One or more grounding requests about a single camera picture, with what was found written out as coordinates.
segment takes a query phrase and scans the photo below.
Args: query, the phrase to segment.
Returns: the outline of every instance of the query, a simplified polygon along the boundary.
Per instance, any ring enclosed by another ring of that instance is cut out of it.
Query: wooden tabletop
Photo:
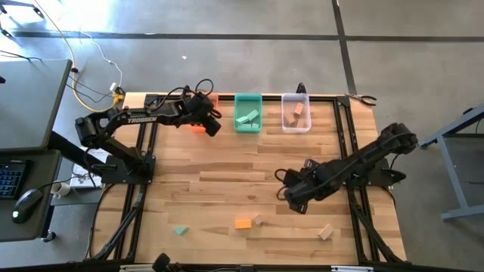
[[[124,105],[142,107],[145,95],[128,93]],[[363,147],[378,136],[373,112],[356,100],[351,108],[358,145]],[[158,128],[157,167],[144,205],[136,262],[153,262],[165,252],[180,263],[357,264],[345,189],[323,201],[311,201],[307,215],[292,212],[275,197],[281,187],[274,177],[276,169],[299,169],[308,158],[324,162],[340,157],[333,106],[311,102],[312,128],[306,134],[282,132],[281,102],[264,102],[258,134],[235,132],[233,101],[219,101],[219,111],[222,128],[213,138],[193,133],[189,126]],[[345,119],[343,123],[347,132]],[[116,139],[135,146],[137,135],[138,125],[127,125],[117,130]],[[94,254],[119,225],[126,187],[116,185],[101,203]],[[394,253],[405,259],[391,197],[378,187],[369,187],[368,195],[374,226]],[[236,218],[256,215],[265,219],[262,226],[234,229]],[[326,224],[335,231],[323,241],[318,233]],[[175,226],[186,226],[188,232],[179,236]],[[370,256],[368,235],[361,228]],[[127,235],[124,252],[130,238]]]

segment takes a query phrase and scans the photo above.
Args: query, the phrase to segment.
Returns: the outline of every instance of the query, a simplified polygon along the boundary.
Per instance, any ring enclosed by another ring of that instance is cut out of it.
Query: gray metal frame
[[[446,127],[438,130],[436,133],[429,137],[419,141],[421,149],[427,148],[431,144],[439,144],[442,151],[442,158],[444,159],[445,167],[447,168],[448,175],[451,179],[452,186],[457,196],[460,208],[444,212],[441,214],[442,220],[448,220],[453,218],[462,218],[471,215],[484,214],[484,205],[468,206],[466,197],[461,187],[458,174],[455,170],[455,164],[452,162],[451,154],[445,142],[445,136],[455,134],[462,129],[478,122],[484,118],[484,104],[475,107],[469,112],[465,113],[459,119],[453,121]]]

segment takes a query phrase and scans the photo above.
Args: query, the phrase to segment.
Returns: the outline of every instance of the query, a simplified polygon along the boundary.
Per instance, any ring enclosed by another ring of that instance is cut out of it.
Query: pliers
[[[348,96],[348,97],[358,99],[360,102],[362,102],[363,104],[365,104],[367,106],[376,106],[375,103],[371,103],[370,101],[365,100],[365,99],[369,99],[369,100],[373,100],[373,101],[377,100],[375,97],[372,97],[370,95],[356,95],[356,94],[345,94],[345,95]]]

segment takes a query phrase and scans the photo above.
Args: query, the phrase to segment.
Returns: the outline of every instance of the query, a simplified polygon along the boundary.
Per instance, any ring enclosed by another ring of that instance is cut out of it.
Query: computer mouse
[[[12,221],[15,224],[22,224],[29,220],[44,194],[38,189],[30,189],[25,192],[15,203],[12,212]]]

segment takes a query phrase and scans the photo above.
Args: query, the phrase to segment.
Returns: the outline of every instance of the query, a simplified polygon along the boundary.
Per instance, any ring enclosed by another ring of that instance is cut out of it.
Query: gray floor
[[[45,4],[62,29],[101,32],[263,33],[334,35],[330,0],[58,1]],[[484,36],[478,0],[339,0],[347,35]],[[10,29],[53,29],[20,8],[2,15]],[[70,39],[81,81],[107,91],[119,75],[88,39]],[[99,39],[124,72],[127,91],[168,91],[210,77],[219,91],[285,92],[304,82],[311,93],[346,93],[338,42]],[[404,122],[425,137],[484,101],[484,43],[349,42],[356,90],[378,98],[378,128]],[[61,39],[0,37],[0,49],[42,58],[70,58]],[[96,105],[109,105],[106,100]],[[75,143],[73,120],[88,111],[66,89],[55,129]],[[449,223],[440,212],[458,202],[438,146],[402,156],[408,178],[395,188],[408,260],[415,264],[484,270],[484,216]],[[474,195],[484,188],[473,188]],[[79,261],[84,257],[93,206],[54,213],[59,239],[2,243],[1,267]],[[18,252],[37,257],[29,262]]]

